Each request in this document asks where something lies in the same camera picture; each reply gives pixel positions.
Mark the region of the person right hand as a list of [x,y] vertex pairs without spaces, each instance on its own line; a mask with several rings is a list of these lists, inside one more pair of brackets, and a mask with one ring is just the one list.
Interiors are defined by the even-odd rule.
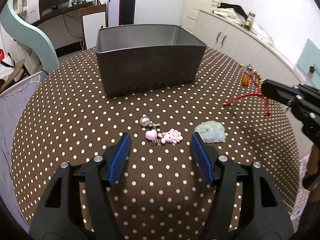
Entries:
[[319,149],[316,145],[312,146],[309,160],[307,163],[307,171],[305,174],[305,178],[309,176],[315,175],[318,171],[318,163],[319,163]]

